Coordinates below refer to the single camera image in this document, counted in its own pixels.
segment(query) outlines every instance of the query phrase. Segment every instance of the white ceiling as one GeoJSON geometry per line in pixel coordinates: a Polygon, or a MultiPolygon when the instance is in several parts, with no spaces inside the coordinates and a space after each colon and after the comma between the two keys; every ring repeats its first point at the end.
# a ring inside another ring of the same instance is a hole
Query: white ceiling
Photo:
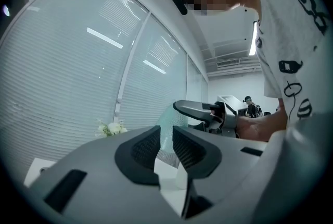
{"type": "Polygon", "coordinates": [[[200,16],[190,10],[184,19],[200,46],[208,75],[218,71],[218,60],[248,57],[253,22],[258,19],[254,10],[239,7],[216,16],[200,16]]]}

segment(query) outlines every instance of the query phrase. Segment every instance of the black drawing on shirt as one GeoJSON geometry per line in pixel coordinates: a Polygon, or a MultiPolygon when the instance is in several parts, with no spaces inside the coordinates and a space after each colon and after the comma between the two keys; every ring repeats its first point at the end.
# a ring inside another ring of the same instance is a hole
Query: black drawing on shirt
{"type": "Polygon", "coordinates": [[[303,61],[301,64],[296,61],[280,61],[279,69],[282,73],[295,74],[303,66],[303,61]]]}
{"type": "Polygon", "coordinates": [[[307,118],[312,112],[312,106],[310,104],[309,99],[303,100],[300,107],[298,108],[297,117],[307,118]]]}
{"type": "Polygon", "coordinates": [[[316,2],[315,0],[298,0],[305,12],[313,17],[314,23],[316,24],[317,28],[320,30],[322,34],[325,34],[325,31],[327,30],[327,24],[325,22],[325,18],[329,18],[325,13],[323,12],[317,12],[316,11],[316,2]]]}
{"type": "Polygon", "coordinates": [[[289,83],[287,81],[288,85],[284,89],[284,94],[287,97],[293,97],[293,107],[289,113],[288,119],[290,120],[291,112],[295,108],[296,104],[296,95],[298,95],[302,91],[302,85],[300,83],[289,83]]]}

